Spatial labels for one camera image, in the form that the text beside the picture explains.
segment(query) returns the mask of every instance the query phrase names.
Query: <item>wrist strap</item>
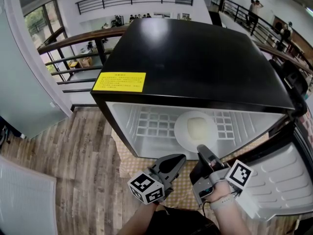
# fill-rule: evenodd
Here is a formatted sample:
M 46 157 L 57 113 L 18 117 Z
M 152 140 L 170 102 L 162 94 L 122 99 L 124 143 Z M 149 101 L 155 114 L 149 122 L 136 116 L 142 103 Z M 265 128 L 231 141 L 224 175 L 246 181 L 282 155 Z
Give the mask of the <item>wrist strap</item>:
M 234 196 L 232 194 L 226 195 L 219 200 L 210 203 L 211 210 L 216 210 L 231 204 L 234 201 Z

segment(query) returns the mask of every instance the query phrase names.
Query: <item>black fridge top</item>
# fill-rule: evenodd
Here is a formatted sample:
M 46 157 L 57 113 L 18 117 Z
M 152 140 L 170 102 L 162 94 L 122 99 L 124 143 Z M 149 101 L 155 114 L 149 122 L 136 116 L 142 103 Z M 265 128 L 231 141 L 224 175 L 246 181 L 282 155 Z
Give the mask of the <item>black fridge top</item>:
M 294 109 L 250 38 L 210 24 L 134 20 L 101 72 L 146 73 L 141 93 L 92 91 L 106 101 L 277 113 Z

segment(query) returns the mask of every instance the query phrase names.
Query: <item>ceiling light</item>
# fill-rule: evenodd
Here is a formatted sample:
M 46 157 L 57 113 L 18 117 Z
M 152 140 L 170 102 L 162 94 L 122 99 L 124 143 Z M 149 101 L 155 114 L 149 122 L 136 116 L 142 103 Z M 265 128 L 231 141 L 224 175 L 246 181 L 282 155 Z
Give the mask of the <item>ceiling light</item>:
M 309 7 L 307 7 L 307 11 L 313 16 L 313 10 L 311 10 Z

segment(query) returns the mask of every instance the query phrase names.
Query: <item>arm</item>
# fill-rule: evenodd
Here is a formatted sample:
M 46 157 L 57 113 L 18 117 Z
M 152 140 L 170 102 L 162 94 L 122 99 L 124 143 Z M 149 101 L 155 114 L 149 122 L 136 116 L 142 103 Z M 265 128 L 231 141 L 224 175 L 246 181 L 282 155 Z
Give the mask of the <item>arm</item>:
M 230 194 L 229 183 L 222 181 L 214 186 L 213 193 L 207 196 L 206 199 L 209 202 L 215 202 L 228 194 Z M 241 213 L 235 201 L 214 210 L 214 214 L 219 223 L 222 235 L 251 235 L 251 232 L 241 217 Z
M 141 204 L 136 213 L 128 220 L 117 235 L 144 235 L 156 208 L 157 205 L 153 203 L 148 205 Z

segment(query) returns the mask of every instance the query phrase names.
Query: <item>fridge shelf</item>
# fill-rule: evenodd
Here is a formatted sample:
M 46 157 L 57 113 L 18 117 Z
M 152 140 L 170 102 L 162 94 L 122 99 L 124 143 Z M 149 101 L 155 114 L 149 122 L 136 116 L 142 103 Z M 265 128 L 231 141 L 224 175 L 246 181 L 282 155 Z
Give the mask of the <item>fridge shelf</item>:
M 154 107 L 142 107 L 136 136 L 175 139 L 174 126 L 179 115 L 160 113 Z M 204 111 L 212 117 L 218 128 L 219 140 L 235 140 L 229 112 Z
M 178 115 L 151 112 L 151 108 L 143 109 L 139 115 L 137 136 L 175 139 L 174 125 Z

